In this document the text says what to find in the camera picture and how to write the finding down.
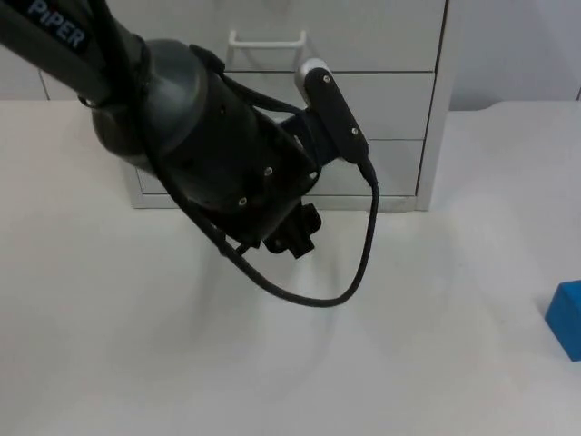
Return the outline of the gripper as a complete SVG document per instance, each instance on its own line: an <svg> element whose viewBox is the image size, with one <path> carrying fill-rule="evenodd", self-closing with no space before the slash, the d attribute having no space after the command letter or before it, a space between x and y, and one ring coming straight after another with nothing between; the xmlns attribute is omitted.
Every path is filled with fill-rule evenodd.
<svg viewBox="0 0 581 436"><path fill-rule="evenodd" d="M295 259L314 250L311 236L322 226L314 204L299 203L263 243L275 254L290 252Z"/></svg>

